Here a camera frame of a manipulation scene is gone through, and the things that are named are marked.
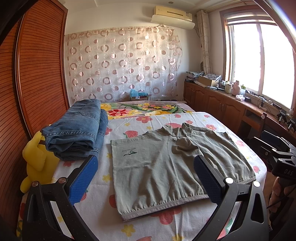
floral bedspread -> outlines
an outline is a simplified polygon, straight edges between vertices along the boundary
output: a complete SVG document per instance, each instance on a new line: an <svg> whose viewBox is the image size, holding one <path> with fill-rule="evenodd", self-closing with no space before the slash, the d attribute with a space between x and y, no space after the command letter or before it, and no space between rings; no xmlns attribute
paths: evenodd
<svg viewBox="0 0 296 241"><path fill-rule="evenodd" d="M206 127L217 132L227 132L253 167L257 181L263 188L267 171L265 164L237 135L207 113L177 113L110 120L99 153L98 171L81 201L75 204L77 211L99 240L191 241L205 225L217 206L211 203L209 199L186 203L127 222L121 220L116 208L110 141L142 135L149 130L157 130L166 124L174 128L181 127L183 122ZM53 182L59 177L67 177L81 163L82 161L60 161L54 173ZM24 196L20 206L17 228L19 237L21 236L25 200L26 197ZM52 203L52 207L62 231L65 235L71 237L56 204ZM236 203L219 238L229 232L238 208L239 203Z"/></svg>
<svg viewBox="0 0 296 241"><path fill-rule="evenodd" d="M101 108L107 111L109 120L145 115L164 115L192 112L192 109L188 105L172 101L130 101L102 103Z"/></svg>

window pane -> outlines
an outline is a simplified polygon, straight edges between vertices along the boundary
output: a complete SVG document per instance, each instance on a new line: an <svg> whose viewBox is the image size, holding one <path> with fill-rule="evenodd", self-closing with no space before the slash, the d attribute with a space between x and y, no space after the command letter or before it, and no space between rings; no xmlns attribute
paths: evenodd
<svg viewBox="0 0 296 241"><path fill-rule="evenodd" d="M288 39L278 26L261 24L265 68L262 94L291 107L294 91L294 58Z"/></svg>
<svg viewBox="0 0 296 241"><path fill-rule="evenodd" d="M233 26L235 44L234 81L258 91L260 81L260 40L256 24Z"/></svg>

stuffed animal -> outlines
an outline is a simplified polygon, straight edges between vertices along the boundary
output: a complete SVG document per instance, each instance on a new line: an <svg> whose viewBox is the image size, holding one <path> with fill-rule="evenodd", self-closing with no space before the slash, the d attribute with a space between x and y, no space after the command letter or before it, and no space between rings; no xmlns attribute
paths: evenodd
<svg viewBox="0 0 296 241"><path fill-rule="evenodd" d="M45 141L45 138L39 131L22 151L22 156L27 162L28 174L20 185L20 190L23 193L29 191L33 181L39 181L41 184L51 183L52 176L59 163L59 158L53 152L47 151L45 145L39 144L40 140Z"/></svg>

air conditioner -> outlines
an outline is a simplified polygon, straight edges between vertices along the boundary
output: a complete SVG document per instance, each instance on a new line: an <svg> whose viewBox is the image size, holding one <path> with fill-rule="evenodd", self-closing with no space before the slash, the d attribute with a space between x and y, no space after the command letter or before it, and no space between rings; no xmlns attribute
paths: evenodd
<svg viewBox="0 0 296 241"><path fill-rule="evenodd" d="M155 6L151 22L185 29L193 29L195 26L191 13L164 6Z"/></svg>

blue denim jeans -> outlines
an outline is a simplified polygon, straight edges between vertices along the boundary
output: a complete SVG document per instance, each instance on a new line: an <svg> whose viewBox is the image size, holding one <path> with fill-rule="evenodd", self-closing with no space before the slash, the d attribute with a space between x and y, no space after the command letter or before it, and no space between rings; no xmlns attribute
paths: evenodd
<svg viewBox="0 0 296 241"><path fill-rule="evenodd" d="M108 116L97 99L77 101L58 121L42 129L48 151L61 160L79 160L98 153Z"/></svg>

